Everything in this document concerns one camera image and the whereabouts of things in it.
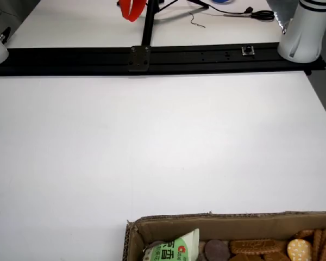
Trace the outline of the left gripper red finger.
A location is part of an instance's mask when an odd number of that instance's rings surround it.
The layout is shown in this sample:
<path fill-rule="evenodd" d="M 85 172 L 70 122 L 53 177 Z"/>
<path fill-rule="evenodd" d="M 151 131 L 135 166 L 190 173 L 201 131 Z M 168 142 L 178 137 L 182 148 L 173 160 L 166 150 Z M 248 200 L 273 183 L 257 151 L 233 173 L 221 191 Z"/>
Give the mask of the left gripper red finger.
<path fill-rule="evenodd" d="M 131 18 L 130 18 L 131 0 L 119 0 L 118 4 L 120 6 L 122 16 L 126 20 L 130 21 L 131 20 Z"/>
<path fill-rule="evenodd" d="M 142 14 L 146 6 L 146 0 L 133 0 L 131 6 L 131 21 L 135 21 Z"/>

